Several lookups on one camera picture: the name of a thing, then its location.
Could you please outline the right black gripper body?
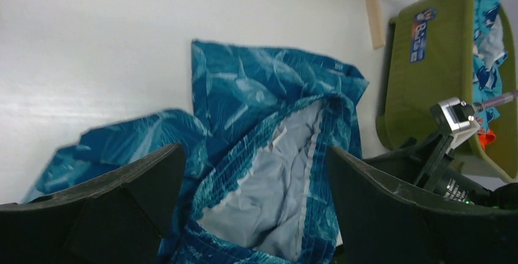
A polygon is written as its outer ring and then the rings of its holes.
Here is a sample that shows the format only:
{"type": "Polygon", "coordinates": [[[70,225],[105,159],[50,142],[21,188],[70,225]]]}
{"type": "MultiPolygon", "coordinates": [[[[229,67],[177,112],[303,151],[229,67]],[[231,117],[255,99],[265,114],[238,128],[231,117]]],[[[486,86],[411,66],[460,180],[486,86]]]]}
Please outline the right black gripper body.
{"type": "Polygon", "coordinates": [[[364,162],[421,189],[446,191],[452,141],[453,136],[435,131],[422,142],[411,137],[400,148],[364,162]]]}

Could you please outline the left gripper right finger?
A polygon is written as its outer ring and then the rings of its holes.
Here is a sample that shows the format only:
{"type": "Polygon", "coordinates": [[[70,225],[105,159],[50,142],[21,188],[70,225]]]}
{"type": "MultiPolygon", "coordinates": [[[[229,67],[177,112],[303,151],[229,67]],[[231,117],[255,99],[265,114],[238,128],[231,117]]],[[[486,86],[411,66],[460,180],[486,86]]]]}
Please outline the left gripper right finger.
{"type": "Polygon", "coordinates": [[[448,200],[339,147],[326,166],[347,263],[517,262],[517,211],[448,200]]]}

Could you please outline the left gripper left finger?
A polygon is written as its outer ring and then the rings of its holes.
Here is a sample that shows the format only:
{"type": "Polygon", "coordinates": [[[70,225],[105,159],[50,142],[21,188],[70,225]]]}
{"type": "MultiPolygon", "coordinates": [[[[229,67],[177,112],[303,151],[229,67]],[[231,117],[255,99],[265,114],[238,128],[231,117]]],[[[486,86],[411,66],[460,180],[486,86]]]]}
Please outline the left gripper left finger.
{"type": "Polygon", "coordinates": [[[154,263],[186,155],[167,145],[74,187],[1,205],[2,263],[154,263]]]}

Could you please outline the orange shorts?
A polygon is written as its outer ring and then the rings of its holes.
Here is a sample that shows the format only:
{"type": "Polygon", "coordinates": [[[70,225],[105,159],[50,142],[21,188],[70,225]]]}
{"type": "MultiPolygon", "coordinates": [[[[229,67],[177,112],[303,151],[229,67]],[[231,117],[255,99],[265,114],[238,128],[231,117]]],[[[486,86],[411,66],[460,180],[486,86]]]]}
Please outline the orange shorts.
{"type": "Polygon", "coordinates": [[[496,140],[496,135],[491,129],[480,129],[477,132],[478,140],[481,148],[485,151],[488,145],[491,145],[496,140]]]}

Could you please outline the teal shark print shorts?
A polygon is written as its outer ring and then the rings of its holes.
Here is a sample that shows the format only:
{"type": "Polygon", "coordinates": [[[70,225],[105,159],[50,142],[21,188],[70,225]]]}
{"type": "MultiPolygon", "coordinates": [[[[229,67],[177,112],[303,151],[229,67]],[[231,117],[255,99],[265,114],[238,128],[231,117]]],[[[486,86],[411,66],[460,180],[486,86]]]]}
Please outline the teal shark print shorts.
{"type": "Polygon", "coordinates": [[[329,146],[361,157],[354,66],[298,49],[191,44],[194,112],[91,129],[60,148],[26,201],[181,143],[186,169],[158,263],[329,263],[340,235],[329,146]]]}

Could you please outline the light blue shark shorts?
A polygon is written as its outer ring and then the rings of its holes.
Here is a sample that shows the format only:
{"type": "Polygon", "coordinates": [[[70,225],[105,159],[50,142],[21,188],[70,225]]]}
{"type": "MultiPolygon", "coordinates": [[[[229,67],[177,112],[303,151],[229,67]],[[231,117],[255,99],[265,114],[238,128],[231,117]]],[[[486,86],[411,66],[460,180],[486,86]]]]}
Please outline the light blue shark shorts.
{"type": "Polygon", "coordinates": [[[474,3],[473,101],[481,103],[503,93],[499,68],[508,53],[503,43],[500,0],[474,3]]]}

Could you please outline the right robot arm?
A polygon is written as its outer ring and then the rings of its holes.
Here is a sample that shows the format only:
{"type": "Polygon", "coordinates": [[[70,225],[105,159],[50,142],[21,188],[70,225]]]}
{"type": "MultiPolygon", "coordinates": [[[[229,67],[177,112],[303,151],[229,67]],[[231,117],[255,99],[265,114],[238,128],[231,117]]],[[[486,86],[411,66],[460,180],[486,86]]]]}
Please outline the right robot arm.
{"type": "Polygon", "coordinates": [[[424,141],[409,138],[400,148],[365,159],[370,166],[425,191],[446,198],[501,210],[517,210],[517,183],[491,191],[452,168],[453,137],[438,131],[424,141]]]}

